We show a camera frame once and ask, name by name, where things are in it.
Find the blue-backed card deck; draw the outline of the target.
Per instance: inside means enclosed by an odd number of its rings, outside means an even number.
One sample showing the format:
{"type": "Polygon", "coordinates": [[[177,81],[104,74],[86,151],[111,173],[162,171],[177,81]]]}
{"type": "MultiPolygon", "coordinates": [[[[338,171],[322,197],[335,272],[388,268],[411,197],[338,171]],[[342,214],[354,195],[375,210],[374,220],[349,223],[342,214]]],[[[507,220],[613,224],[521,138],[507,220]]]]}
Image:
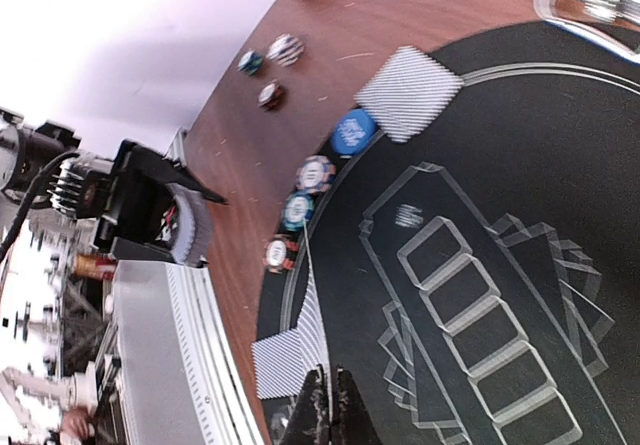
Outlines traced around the blue-backed card deck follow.
{"type": "Polygon", "coordinates": [[[178,210],[178,230],[171,254],[177,264],[197,267],[207,255],[213,238],[213,221],[199,192],[169,184],[178,210]]]}

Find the green 50 chip stack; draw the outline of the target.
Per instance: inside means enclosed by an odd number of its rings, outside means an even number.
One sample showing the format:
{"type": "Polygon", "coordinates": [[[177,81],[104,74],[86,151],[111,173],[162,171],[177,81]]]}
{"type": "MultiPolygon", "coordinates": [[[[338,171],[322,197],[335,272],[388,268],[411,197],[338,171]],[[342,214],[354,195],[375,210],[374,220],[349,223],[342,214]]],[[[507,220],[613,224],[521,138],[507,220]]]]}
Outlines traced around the green 50 chip stack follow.
{"type": "Polygon", "coordinates": [[[253,76],[258,73],[263,62],[264,57],[256,50],[250,49],[240,57],[237,68],[246,75],[253,76]]]}

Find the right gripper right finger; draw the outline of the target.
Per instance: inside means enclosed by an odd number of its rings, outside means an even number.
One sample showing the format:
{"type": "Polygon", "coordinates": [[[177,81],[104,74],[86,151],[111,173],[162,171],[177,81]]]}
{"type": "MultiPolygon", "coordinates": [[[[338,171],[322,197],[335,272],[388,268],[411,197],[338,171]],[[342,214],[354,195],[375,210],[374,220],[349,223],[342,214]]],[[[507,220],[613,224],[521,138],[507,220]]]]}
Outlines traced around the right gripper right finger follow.
{"type": "Polygon", "coordinates": [[[340,445],[381,445],[352,373],[337,366],[332,378],[330,441],[340,445]]]}

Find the orange 100 chip stack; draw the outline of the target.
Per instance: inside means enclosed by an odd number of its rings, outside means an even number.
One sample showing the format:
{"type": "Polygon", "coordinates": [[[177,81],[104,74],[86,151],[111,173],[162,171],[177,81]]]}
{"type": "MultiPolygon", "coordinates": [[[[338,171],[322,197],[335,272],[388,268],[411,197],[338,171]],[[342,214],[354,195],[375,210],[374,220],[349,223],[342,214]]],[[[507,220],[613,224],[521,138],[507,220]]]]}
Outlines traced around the orange 100 chip stack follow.
{"type": "Polygon", "coordinates": [[[266,111],[280,107],[286,95],[286,88],[277,80],[266,84],[258,95],[259,106],[266,111]]]}

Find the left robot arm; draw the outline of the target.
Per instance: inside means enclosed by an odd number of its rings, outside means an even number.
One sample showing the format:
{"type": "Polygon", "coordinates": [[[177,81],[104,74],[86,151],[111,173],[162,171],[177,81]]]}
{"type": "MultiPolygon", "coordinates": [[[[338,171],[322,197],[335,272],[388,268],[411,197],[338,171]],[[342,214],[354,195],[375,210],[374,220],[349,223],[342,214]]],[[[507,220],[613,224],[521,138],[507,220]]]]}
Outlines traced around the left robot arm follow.
{"type": "Polygon", "coordinates": [[[112,159],[81,149],[69,128],[37,128],[1,112],[1,196],[15,217],[1,243],[7,255],[32,210],[52,209],[96,223],[93,248],[117,260],[199,267],[213,240],[212,204],[227,198],[180,161],[131,140],[112,159]]]}

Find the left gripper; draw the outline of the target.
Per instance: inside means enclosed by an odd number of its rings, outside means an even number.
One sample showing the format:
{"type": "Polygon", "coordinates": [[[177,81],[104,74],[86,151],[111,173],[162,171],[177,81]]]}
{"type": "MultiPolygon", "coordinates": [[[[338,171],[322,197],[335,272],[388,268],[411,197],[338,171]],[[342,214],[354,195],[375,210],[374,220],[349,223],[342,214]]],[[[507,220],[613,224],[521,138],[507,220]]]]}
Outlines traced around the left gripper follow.
{"type": "Polygon", "coordinates": [[[94,219],[92,247],[120,260],[171,258],[157,239],[162,213],[171,205],[171,194],[161,184],[181,185],[209,202],[229,204],[181,162],[129,140],[121,143],[113,161],[78,162],[74,169],[81,173],[75,217],[94,219]],[[144,161],[148,157],[150,171],[144,161]]]}

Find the dealt card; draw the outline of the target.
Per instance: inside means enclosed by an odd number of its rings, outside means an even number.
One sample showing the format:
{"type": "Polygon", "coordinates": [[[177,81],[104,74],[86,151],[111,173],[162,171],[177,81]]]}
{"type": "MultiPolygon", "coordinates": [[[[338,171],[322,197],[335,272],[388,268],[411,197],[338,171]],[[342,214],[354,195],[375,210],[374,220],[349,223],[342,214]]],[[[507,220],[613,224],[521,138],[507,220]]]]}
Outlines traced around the dealt card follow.
{"type": "Polygon", "coordinates": [[[290,329],[251,345],[257,396],[260,400],[297,396],[307,369],[299,332],[290,329]]]}
{"type": "Polygon", "coordinates": [[[436,120],[464,86],[456,73],[413,46],[401,46],[355,94],[395,143],[406,143],[436,120]]]}

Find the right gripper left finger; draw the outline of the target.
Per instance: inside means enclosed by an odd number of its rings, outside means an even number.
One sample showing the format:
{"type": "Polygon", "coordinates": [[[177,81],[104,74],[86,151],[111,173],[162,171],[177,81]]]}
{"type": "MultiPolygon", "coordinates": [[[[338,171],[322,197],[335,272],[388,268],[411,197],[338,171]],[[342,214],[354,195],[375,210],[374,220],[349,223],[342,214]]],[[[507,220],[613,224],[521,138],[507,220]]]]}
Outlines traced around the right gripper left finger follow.
{"type": "Polygon", "coordinates": [[[304,379],[293,412],[280,444],[328,445],[330,443],[330,405],[326,376],[321,365],[304,379]]]}

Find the playing card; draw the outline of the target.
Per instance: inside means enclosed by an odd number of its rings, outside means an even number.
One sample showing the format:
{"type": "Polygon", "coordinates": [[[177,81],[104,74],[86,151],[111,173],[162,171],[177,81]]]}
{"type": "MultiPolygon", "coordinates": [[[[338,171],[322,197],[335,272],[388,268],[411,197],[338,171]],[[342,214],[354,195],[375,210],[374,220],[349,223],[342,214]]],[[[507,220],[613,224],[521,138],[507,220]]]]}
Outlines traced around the playing card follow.
{"type": "Polygon", "coordinates": [[[321,367],[322,370],[327,373],[330,370],[330,359],[318,290],[314,277],[307,222],[303,223],[303,238],[308,261],[308,273],[304,300],[298,316],[296,329],[300,339],[301,356],[304,366],[308,370],[321,367]]]}

